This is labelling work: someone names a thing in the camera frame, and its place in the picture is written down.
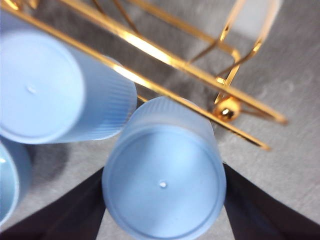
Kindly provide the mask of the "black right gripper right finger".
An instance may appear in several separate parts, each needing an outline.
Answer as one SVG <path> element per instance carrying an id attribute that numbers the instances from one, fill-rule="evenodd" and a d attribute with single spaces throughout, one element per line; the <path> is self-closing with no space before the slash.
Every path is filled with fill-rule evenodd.
<path id="1" fill-rule="evenodd" d="M 276 200 L 229 165 L 224 207 L 236 240 L 318 240 L 320 225 Z"/>

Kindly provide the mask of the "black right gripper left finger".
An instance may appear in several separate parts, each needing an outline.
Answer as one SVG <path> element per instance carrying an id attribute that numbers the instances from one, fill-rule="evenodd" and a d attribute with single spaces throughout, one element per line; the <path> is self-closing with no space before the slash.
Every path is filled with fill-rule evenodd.
<path id="1" fill-rule="evenodd" d="M 9 227 L 2 240 L 95 240 L 105 203 L 99 169 L 58 200 Z"/>

